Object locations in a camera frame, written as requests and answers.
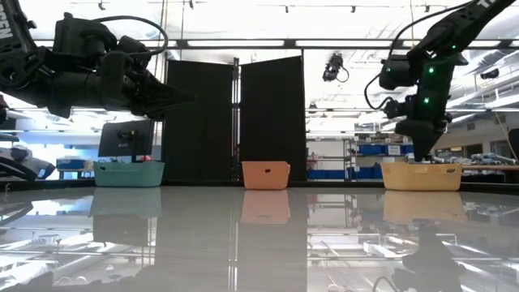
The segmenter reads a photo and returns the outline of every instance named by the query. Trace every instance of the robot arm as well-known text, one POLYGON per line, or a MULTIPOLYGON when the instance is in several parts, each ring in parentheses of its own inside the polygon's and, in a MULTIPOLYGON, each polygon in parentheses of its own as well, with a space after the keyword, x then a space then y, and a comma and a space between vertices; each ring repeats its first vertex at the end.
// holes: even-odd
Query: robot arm
POLYGON ((0 91, 64 118, 72 106, 161 118, 194 100, 194 94, 164 85, 146 70, 155 52, 128 36, 118 42, 102 23, 116 19, 76 19, 66 13, 56 23, 51 51, 36 46, 29 33, 36 25, 19 1, 0 0, 0 91))
POLYGON ((392 54, 380 72, 380 87, 418 85, 405 102, 391 100, 384 108, 388 118, 406 116, 395 132, 413 139, 414 159, 421 161, 452 121, 445 113, 455 66, 468 62, 461 52, 485 25, 515 0, 473 0, 433 25, 407 55, 392 54))

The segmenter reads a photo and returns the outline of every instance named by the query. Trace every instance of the reflective table surface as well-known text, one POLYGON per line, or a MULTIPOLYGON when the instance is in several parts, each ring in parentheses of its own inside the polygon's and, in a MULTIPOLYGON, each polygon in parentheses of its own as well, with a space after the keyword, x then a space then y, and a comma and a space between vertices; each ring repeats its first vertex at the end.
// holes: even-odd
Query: reflective table surface
POLYGON ((0 210, 6 291, 519 291, 519 196, 76 188, 0 210))

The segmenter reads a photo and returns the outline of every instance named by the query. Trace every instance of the blue storage bin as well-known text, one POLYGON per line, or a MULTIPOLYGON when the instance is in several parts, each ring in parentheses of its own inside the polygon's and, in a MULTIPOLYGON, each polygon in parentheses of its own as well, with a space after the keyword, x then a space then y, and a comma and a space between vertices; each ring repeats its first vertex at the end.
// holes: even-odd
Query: blue storage bin
POLYGON ((382 179, 382 166, 380 166, 380 164, 373 166, 373 178, 382 179))
POLYGON ((87 161, 84 159, 57 159, 56 169, 58 170, 84 170, 87 161))
POLYGON ((361 167, 357 173, 357 179, 373 178, 373 167, 361 167))
POLYGON ((344 179, 346 177, 346 173, 344 170, 328 170, 326 174, 326 178, 329 179, 344 179))
POLYGON ((384 153, 384 146, 383 145, 376 145, 376 144, 366 144, 366 145, 359 145, 358 146, 358 153, 362 155, 380 155, 384 153))
POLYGON ((402 154, 403 155, 412 153, 413 151, 414 151, 414 149, 413 149, 413 145, 412 144, 410 144, 410 145, 402 145, 402 154))
POLYGON ((348 167, 346 169, 346 178, 349 178, 349 179, 356 179, 357 178, 357 173, 355 172, 355 168, 354 167, 348 167))
POLYGON ((326 179, 326 170, 308 170, 308 179, 326 179))
POLYGON ((162 183, 164 163, 94 162, 98 187, 159 187, 162 183))
POLYGON ((360 167, 358 172, 355 172, 354 167, 348 168, 349 179, 371 179, 373 178, 373 168, 372 167, 360 167))

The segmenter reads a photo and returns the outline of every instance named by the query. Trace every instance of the black divider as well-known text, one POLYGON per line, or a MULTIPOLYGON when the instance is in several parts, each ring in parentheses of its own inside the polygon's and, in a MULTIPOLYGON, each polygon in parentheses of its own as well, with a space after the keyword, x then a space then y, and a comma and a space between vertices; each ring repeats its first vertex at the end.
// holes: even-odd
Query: black divider
POLYGON ((243 65, 240 109, 240 160, 287 161, 290 181, 306 181, 302 58, 243 65))
POLYGON ((170 61, 167 84, 196 93, 165 117, 162 160, 166 180, 230 180, 231 65, 170 61))

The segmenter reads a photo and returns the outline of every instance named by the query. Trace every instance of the orange basket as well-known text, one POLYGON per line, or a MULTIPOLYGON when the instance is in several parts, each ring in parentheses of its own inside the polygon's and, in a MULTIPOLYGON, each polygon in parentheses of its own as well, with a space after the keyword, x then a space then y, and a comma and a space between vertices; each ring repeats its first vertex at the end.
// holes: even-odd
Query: orange basket
POLYGON ((457 191, 461 185, 461 164, 382 163, 384 186, 395 191, 457 191))
POLYGON ((243 161, 247 190, 283 190, 289 181, 290 164, 285 161, 243 161))

